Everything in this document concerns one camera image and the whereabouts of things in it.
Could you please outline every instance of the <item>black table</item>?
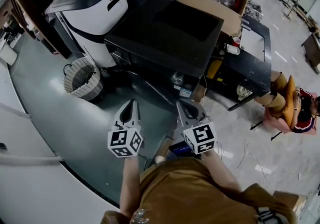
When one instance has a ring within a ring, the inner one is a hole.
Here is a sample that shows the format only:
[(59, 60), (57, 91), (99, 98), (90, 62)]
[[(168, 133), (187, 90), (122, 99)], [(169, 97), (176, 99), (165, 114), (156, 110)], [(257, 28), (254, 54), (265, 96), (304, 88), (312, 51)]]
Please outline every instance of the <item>black table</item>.
[[(264, 61), (249, 52), (240, 49), (239, 55), (225, 52), (223, 62), (211, 81), (210, 89), (235, 102), (228, 110), (242, 106), (253, 98), (263, 96), (270, 91), (271, 81), (271, 41), (269, 28), (244, 16), (246, 26), (264, 38)], [(251, 95), (239, 100), (237, 86), (241, 85), (252, 92)]]

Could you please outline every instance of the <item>gray floor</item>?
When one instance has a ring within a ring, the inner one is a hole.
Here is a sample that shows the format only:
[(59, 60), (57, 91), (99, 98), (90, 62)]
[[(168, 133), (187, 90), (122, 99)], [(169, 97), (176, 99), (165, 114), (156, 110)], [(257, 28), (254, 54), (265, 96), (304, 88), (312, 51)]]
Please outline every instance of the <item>gray floor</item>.
[[(301, 47), (309, 36), (307, 26), (295, 14), (291, 22), (283, 18), (283, 11), (288, 12), (288, 9), (283, 9), (283, 4), (278, 0), (254, 1), (261, 4), (262, 23), (270, 29), (272, 69), (282, 71), (287, 78), (292, 74), (297, 86), (320, 95), (319, 76), (306, 63), (304, 48)], [(308, 195), (316, 190), (320, 183), (320, 134), (288, 133), (271, 142), (270, 138), (277, 133), (276, 130), (261, 125), (250, 131), (250, 127), (263, 118), (262, 106), (251, 101), (228, 112), (226, 106), (232, 104), (211, 92), (204, 100), (224, 150), (223, 161), (242, 187), (257, 182), (271, 193), (281, 190)], [(238, 167), (244, 154), (245, 158)]]
[[(114, 87), (120, 80), (106, 81), (108, 92), (97, 104), (67, 94), (63, 87), (63, 67), (68, 60), (52, 55), (26, 33), (14, 48), (21, 59), (12, 67), (16, 90), (32, 121), (47, 144), (67, 165), (108, 198), (119, 203), (123, 159), (107, 148), (107, 133), (114, 115), (123, 103), (135, 98), (140, 107), (144, 148), (139, 153), (151, 160), (176, 115), (156, 106), (130, 87)], [(144, 159), (140, 158), (143, 171)]]

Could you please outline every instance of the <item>person sitting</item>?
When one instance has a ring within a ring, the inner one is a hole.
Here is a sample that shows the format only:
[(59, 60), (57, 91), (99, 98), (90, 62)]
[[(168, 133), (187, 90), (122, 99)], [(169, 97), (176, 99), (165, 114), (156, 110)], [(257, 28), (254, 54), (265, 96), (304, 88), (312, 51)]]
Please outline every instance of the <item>person sitting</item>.
[[(284, 98), (286, 94), (287, 79), (282, 72), (271, 71), (270, 93), (254, 100), (269, 108), (270, 114), (274, 117), (282, 117), (283, 108), (286, 106)], [(294, 114), (290, 129), (295, 133), (304, 133), (312, 129), (315, 119), (320, 116), (320, 97), (313, 96), (296, 87), (293, 94)]]

